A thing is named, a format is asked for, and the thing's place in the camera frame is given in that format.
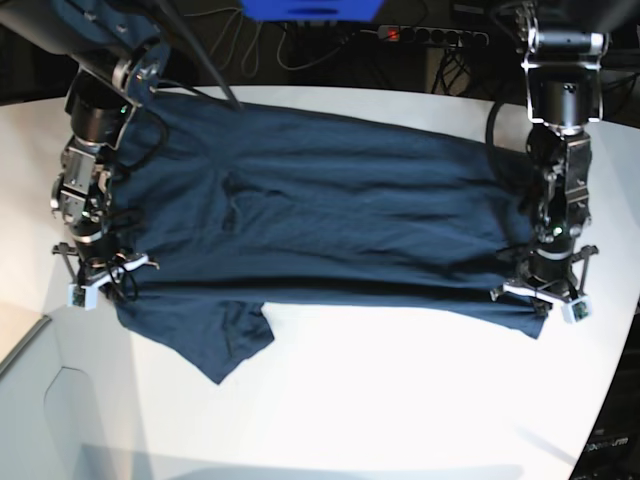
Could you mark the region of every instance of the power strip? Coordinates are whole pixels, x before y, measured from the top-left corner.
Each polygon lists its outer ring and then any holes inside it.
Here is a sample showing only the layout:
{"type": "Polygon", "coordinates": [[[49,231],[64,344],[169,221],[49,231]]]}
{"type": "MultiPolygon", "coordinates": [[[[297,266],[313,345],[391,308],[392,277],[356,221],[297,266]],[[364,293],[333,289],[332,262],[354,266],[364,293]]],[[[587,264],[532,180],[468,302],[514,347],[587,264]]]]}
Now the power strip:
{"type": "Polygon", "coordinates": [[[417,43],[441,48],[486,48],[489,46],[489,35],[486,33],[453,28],[380,25],[377,34],[378,39],[383,42],[417,43]]]}

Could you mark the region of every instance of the red switch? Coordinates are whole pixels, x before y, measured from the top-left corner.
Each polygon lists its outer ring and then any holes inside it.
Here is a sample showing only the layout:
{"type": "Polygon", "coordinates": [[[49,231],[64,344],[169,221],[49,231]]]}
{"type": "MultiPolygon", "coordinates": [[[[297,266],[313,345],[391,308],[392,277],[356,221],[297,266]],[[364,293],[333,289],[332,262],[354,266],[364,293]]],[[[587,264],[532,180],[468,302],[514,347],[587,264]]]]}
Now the red switch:
{"type": "Polygon", "coordinates": [[[397,42],[400,40],[400,29],[398,27],[387,28],[387,39],[390,42],[397,42]]]}

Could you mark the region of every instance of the white table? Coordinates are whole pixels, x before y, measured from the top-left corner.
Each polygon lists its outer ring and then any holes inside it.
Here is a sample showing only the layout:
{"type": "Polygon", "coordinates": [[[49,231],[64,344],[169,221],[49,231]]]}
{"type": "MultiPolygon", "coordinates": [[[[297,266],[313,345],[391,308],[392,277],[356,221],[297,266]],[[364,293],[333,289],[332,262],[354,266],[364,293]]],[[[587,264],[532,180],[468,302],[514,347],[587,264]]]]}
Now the white table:
{"type": "MultiPolygon", "coordinates": [[[[356,89],[235,91],[243,101],[478,141],[491,106],[356,89]]],[[[62,103],[42,102],[42,115],[59,121],[62,103]]],[[[21,128],[41,134],[41,125],[21,128]]],[[[522,149],[529,129],[524,110],[507,106],[496,141],[522,149]]],[[[94,383],[103,428],[94,441],[112,452],[148,452],[154,478],[220,464],[337,470],[351,473],[327,478],[353,480],[568,478],[640,293],[640,132],[606,123],[589,131],[594,222],[581,243],[601,251],[587,282],[592,318],[571,326],[554,311],[532,340],[435,310],[269,304],[276,341],[216,386],[169,349],[126,333],[108,306],[58,310],[62,362],[94,383]]],[[[54,162],[66,141],[58,136],[41,152],[54,162]]],[[[12,148],[13,157],[30,155],[26,145],[12,148]]],[[[56,272],[50,298],[64,292],[65,272],[56,272]]]]}

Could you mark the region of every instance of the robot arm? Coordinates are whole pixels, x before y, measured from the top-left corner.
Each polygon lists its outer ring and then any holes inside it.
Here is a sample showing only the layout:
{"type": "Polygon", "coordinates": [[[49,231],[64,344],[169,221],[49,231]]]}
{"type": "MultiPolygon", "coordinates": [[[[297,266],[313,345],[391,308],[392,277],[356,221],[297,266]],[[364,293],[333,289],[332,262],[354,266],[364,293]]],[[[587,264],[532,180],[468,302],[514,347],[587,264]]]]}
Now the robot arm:
{"type": "Polygon", "coordinates": [[[111,186],[126,173],[115,161],[122,135],[136,111],[152,101],[169,46],[144,15],[101,0],[0,1],[0,23],[80,64],[65,107],[73,136],[61,155],[51,208],[75,243],[54,247],[73,278],[68,303],[90,309],[100,287],[112,284],[123,295],[117,284],[149,263],[147,255],[120,245],[123,217],[135,212],[114,210],[111,186]],[[79,258],[77,272],[68,256],[79,258]]]}
{"type": "Polygon", "coordinates": [[[513,278],[491,294],[494,300],[507,292],[531,297],[542,313],[559,305],[565,320],[575,323],[591,314],[584,287],[589,258],[598,253],[594,246],[577,253],[574,249],[591,223],[591,139],[584,129],[602,119],[600,61],[609,43],[602,32],[620,26],[638,2],[524,1],[508,6],[515,8],[514,37],[524,52],[527,111],[534,124],[527,151],[537,178],[529,212],[533,237],[528,245],[515,247],[513,278]],[[579,261],[584,261],[580,281],[572,270],[579,261]]]}
{"type": "MultiPolygon", "coordinates": [[[[165,12],[173,8],[169,0],[157,1],[165,12]]],[[[517,18],[512,36],[524,52],[528,114],[534,123],[528,150],[538,176],[530,195],[533,237],[514,247],[518,267],[513,278],[491,292],[494,299],[509,292],[531,297],[543,311],[562,305],[565,318],[574,322],[590,314],[583,289],[588,259],[597,248],[574,253],[591,221],[591,148],[584,127],[602,118],[599,72],[608,45],[605,32],[621,25],[639,3],[504,4],[517,18]],[[585,261],[580,282],[572,271],[577,261],[585,261]]],[[[76,243],[75,249],[61,245],[56,251],[80,258],[78,274],[71,271],[70,296],[72,304],[81,306],[92,303],[87,302],[88,289],[108,280],[117,283],[148,261],[144,254],[120,248],[110,185],[122,133],[135,111],[152,100],[169,48],[153,21],[125,5],[130,2],[0,0],[0,23],[45,50],[72,56],[81,66],[66,107],[74,136],[62,154],[63,172],[52,195],[52,208],[62,214],[76,243]]],[[[91,292],[94,298],[95,288],[91,292]]]]}

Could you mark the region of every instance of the dark blue t-shirt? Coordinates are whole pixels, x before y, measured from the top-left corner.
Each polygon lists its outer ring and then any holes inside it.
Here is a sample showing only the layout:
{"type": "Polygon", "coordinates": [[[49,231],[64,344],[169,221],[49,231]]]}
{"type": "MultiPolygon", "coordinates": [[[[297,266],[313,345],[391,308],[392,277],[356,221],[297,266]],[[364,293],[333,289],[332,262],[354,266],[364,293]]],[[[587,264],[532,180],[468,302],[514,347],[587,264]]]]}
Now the dark blue t-shirt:
{"type": "MultiPolygon", "coordinates": [[[[495,252],[531,229],[483,144],[182,95],[151,110],[169,142],[115,201],[144,210],[132,246],[161,268],[135,272],[140,299],[117,305],[118,317],[214,382],[273,340],[267,301],[428,307],[539,334],[528,300],[489,297],[513,271],[495,252]]],[[[158,137],[139,116],[120,161],[158,137]]]]}

